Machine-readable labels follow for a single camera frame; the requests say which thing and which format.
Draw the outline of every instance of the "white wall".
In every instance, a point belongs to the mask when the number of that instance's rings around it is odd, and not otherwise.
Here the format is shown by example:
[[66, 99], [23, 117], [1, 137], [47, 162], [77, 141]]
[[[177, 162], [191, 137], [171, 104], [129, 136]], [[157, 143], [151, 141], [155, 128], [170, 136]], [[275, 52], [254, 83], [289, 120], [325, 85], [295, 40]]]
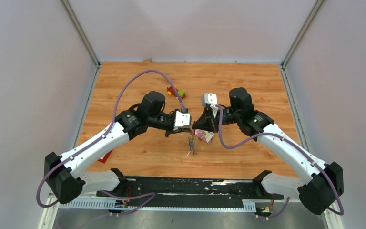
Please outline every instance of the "white wall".
[[288, 71], [310, 148], [343, 167], [345, 228], [366, 228], [366, 0], [326, 1]]
[[315, 0], [70, 0], [101, 61], [280, 62]]
[[94, 70], [58, 0], [0, 1], [0, 228], [37, 227], [44, 157], [72, 147]]

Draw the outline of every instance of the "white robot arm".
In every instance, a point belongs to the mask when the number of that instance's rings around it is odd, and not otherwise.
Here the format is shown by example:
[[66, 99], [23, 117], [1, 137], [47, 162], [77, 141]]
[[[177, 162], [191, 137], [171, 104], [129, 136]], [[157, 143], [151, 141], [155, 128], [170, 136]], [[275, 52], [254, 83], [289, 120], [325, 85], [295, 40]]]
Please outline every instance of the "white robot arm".
[[[191, 116], [188, 110], [182, 113], [176, 109], [166, 114], [163, 112], [164, 106], [165, 97], [161, 93], [149, 92], [140, 104], [121, 112], [113, 125], [108, 125], [80, 146], [59, 156], [54, 152], [47, 155], [44, 174], [61, 161], [69, 159], [47, 179], [58, 201], [64, 204], [74, 200], [81, 193], [113, 191], [123, 179], [123, 175], [117, 169], [101, 173], [87, 173], [85, 170], [109, 151], [145, 133], [148, 127], [165, 130], [166, 137], [170, 134], [190, 132]], [[83, 152], [72, 156], [83, 148], [86, 148]]]
[[[229, 97], [231, 106], [225, 107], [218, 104], [215, 94], [205, 93], [202, 97], [204, 112], [193, 124], [192, 129], [218, 132], [221, 125], [237, 123], [242, 133], [254, 136], [253, 140], [279, 155], [299, 175], [299, 178], [294, 178], [264, 171], [253, 181], [259, 182], [265, 192], [299, 199], [307, 209], [320, 215], [336, 200], [333, 189], [319, 170], [324, 168], [337, 194], [339, 196], [343, 194], [341, 166], [336, 162], [329, 165], [304, 150], [270, 117], [254, 109], [251, 96], [246, 89], [234, 88], [229, 92]], [[220, 141], [225, 146], [221, 133]], [[241, 144], [225, 147], [235, 148], [239, 145]]]

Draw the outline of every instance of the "candy wrapper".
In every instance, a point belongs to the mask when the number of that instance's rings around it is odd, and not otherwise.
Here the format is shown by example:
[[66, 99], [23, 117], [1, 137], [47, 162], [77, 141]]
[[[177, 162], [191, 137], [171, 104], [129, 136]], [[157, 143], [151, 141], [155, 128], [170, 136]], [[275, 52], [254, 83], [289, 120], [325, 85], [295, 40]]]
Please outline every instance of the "candy wrapper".
[[205, 130], [195, 130], [194, 135], [197, 136], [198, 139], [209, 144], [211, 139], [215, 136], [213, 132], [205, 131]]

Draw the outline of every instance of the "wood grain surface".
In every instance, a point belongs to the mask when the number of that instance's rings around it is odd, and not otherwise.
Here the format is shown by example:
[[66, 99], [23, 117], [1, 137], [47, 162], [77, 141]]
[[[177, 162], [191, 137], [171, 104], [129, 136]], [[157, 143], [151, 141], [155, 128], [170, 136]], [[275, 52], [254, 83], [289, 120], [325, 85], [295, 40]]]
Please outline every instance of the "wood grain surface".
[[[269, 115], [295, 141], [298, 142], [284, 84], [278, 65], [227, 63], [164, 63], [164, 62], [105, 62], [99, 74], [79, 144], [101, 131], [111, 121], [115, 101], [124, 85], [138, 73], [156, 69], [168, 75], [178, 89], [184, 89], [193, 120], [203, 112], [201, 96], [217, 94], [218, 103], [229, 106], [228, 92], [244, 87], [251, 94], [255, 109]], [[122, 95], [118, 114], [139, 103], [149, 91], [158, 91], [166, 97], [165, 112], [180, 108], [175, 97], [166, 95], [167, 81], [155, 73], [135, 80]], [[188, 153], [188, 133], [165, 138], [164, 131], [149, 128], [113, 150], [105, 164], [95, 162], [88, 171], [119, 168], [125, 175], [169, 177], [254, 178], [263, 170], [280, 175], [296, 173], [265, 146], [250, 141], [236, 149], [221, 146], [218, 135], [208, 145], [196, 140], [197, 155]], [[246, 139], [237, 125], [223, 127], [227, 145]]]

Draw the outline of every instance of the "toy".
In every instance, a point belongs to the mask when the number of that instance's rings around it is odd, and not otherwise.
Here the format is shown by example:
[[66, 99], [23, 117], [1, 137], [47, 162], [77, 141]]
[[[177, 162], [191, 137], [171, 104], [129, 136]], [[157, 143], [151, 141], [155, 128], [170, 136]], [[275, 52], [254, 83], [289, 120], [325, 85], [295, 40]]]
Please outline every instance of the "toy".
[[106, 155], [102, 156], [101, 158], [98, 159], [98, 161], [102, 162], [102, 163], [106, 163], [107, 159], [109, 158], [110, 154], [112, 153], [113, 150], [110, 150], [109, 153], [107, 153]]
[[193, 152], [193, 155], [196, 155], [197, 153], [195, 152], [195, 149], [194, 149], [195, 140], [194, 140], [193, 131], [190, 131], [190, 137], [189, 137], [188, 143], [189, 143], [189, 152], [187, 153], [186, 156], [188, 156], [191, 152]]
[[[177, 95], [174, 93], [174, 90], [173, 90], [173, 88], [172, 88], [172, 87], [168, 87], [167, 91], [168, 91], [168, 92], [167, 92], [168, 96], [172, 96], [172, 95], [174, 95], [174, 96], [176, 96], [176, 97], [177, 97]], [[182, 90], [182, 89], [177, 90], [177, 93], [180, 95], [180, 97], [181, 97], [182, 99], [186, 98], [186, 91], [185, 91], [185, 90]]]

